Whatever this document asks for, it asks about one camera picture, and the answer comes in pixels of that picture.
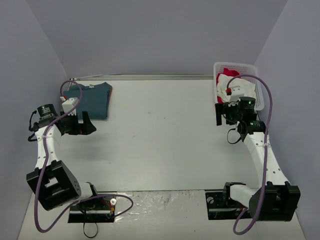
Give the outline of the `white t shirt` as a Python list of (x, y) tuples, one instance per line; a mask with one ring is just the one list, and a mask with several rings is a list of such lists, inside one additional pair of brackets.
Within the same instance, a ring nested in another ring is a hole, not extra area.
[[(225, 103), (230, 100), (230, 96), (228, 96), (226, 93), (227, 83), (229, 82), (230, 79), (232, 79), (231, 76), (227, 76), (225, 74), (219, 75), (218, 82), (216, 85), (218, 103)], [(255, 92), (256, 85), (245, 79), (236, 78), (229, 84), (229, 87), (230, 88), (240, 87), (240, 89), (244, 91), (245, 97), (252, 97), (255, 99), (257, 98), (256, 92)]]

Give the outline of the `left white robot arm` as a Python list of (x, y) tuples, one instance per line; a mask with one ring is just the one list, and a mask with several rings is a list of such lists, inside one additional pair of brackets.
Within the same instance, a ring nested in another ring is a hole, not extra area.
[(91, 123), (88, 112), (78, 116), (58, 114), (52, 104), (37, 108), (39, 120), (29, 129), (37, 141), (37, 163), (34, 171), (26, 175), (26, 181), (38, 202), (49, 211), (75, 200), (89, 209), (97, 208), (101, 197), (90, 182), (80, 183), (61, 159), (61, 137), (67, 135), (89, 135), (97, 129)]

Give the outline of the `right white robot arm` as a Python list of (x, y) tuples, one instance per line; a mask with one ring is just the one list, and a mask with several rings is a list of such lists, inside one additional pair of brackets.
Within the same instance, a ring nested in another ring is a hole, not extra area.
[(215, 104), (216, 124), (233, 125), (239, 140), (247, 147), (258, 173), (260, 188), (254, 190), (242, 182), (226, 182), (222, 202), (229, 207), (236, 203), (247, 209), (258, 221), (289, 222), (298, 206), (301, 192), (289, 183), (273, 153), (266, 124), (258, 120), (255, 99), (240, 97), (237, 101)]

